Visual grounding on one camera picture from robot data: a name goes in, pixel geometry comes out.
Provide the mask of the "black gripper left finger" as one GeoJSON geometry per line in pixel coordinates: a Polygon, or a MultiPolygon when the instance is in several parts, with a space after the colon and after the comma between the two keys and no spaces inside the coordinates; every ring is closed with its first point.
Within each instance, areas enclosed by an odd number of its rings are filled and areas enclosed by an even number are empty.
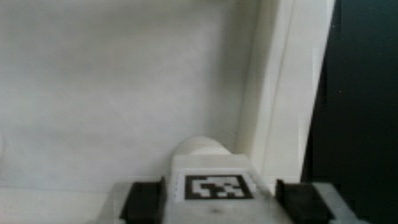
{"type": "Polygon", "coordinates": [[[163,176],[118,182],[86,224],[163,224],[166,179],[163,176]]]}

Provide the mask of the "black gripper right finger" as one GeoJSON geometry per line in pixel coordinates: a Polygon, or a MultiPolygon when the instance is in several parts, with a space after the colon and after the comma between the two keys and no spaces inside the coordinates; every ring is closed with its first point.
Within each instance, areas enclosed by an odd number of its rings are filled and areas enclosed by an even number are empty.
{"type": "Polygon", "coordinates": [[[292,224],[370,224],[356,217],[330,183],[276,180],[275,199],[292,224]]]}

